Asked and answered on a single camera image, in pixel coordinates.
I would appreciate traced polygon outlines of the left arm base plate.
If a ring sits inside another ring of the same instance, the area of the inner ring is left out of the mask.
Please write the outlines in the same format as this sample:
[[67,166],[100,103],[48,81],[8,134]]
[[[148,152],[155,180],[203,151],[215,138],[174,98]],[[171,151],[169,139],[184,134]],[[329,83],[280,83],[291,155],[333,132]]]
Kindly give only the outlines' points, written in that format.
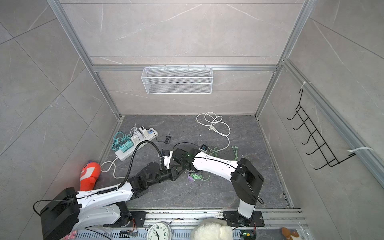
[[120,217],[114,224],[104,224],[103,227],[110,228],[143,228],[147,212],[130,212],[129,216]]

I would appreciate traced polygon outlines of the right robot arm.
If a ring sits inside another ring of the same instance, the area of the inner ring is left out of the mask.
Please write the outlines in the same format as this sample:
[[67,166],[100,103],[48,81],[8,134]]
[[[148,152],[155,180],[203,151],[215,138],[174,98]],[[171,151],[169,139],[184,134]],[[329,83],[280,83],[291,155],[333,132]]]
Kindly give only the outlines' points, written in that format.
[[171,157],[186,170],[208,172],[230,181],[240,199],[239,217],[246,221],[252,219],[264,177],[249,160],[244,158],[239,161],[224,160],[197,149],[189,152],[176,149],[171,152]]

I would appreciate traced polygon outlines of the teal charger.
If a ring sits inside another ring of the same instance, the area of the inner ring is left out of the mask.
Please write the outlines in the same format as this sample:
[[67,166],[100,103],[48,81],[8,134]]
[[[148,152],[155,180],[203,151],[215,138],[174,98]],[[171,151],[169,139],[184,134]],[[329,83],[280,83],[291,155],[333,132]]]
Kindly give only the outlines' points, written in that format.
[[128,149],[129,149],[129,147],[127,147],[127,145],[125,145],[125,144],[121,145],[119,148],[119,150],[123,153],[126,152]]
[[126,143],[125,143],[125,146],[130,149],[131,147],[134,146],[134,143],[131,141],[131,140],[127,140]]

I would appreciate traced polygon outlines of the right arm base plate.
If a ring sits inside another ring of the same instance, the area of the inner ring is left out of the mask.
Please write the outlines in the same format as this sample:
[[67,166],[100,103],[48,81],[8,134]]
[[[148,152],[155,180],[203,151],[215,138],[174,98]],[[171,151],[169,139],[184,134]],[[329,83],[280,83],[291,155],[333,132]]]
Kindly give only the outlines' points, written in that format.
[[223,218],[231,227],[264,227],[264,217],[262,212],[253,211],[251,218],[239,214],[237,211],[224,211]]

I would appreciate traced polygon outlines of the white multicolour power strip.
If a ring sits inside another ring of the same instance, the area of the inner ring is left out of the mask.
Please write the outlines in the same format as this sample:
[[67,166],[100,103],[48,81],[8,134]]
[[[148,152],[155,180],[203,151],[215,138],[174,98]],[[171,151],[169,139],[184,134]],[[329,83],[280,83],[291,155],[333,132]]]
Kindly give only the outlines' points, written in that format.
[[[138,146],[139,143],[143,141],[151,141],[158,136],[158,132],[155,129],[149,128],[147,130],[152,130],[153,132],[148,138],[145,138],[142,141],[139,141],[137,136],[135,135],[136,131],[139,131],[139,128],[137,128],[136,126],[134,126],[131,129],[131,133],[129,135],[126,135],[123,132],[118,132],[114,136],[115,143],[113,145],[113,150],[115,151],[115,155],[117,159],[124,161],[125,159],[127,159],[129,156],[133,154],[133,151],[135,150],[135,148]],[[127,140],[131,140],[134,143],[134,146],[123,153],[119,150],[119,148],[121,145],[125,144]]]

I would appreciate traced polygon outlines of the white charger with label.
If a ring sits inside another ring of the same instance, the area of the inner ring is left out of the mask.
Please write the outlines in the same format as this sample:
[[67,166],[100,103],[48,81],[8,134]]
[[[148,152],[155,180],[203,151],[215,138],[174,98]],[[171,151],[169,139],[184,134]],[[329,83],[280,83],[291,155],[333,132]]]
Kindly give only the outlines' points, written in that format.
[[145,137],[142,135],[140,131],[136,131],[135,135],[137,136],[139,141],[142,141],[145,139]]

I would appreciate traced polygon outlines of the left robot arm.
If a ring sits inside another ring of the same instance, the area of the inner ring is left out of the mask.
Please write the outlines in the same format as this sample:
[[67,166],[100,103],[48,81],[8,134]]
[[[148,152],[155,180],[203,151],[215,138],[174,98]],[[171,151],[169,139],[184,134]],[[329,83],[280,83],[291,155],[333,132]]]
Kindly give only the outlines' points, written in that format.
[[74,230],[91,226],[122,227],[129,223],[131,213],[127,202],[137,199],[150,186],[171,180],[180,173],[170,165],[172,151],[159,152],[161,161],[147,164],[130,177],[128,170],[123,181],[114,186],[90,191],[75,191],[73,187],[61,191],[38,212],[44,240],[59,240]]

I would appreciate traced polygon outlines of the white square charger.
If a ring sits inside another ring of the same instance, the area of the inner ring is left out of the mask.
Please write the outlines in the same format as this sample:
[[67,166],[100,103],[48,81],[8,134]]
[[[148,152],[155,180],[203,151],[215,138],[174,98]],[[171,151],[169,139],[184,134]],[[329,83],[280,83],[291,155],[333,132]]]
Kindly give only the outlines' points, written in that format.
[[139,131],[141,132],[141,134],[144,138],[148,138],[153,132],[152,130],[147,130],[144,127],[140,127]]

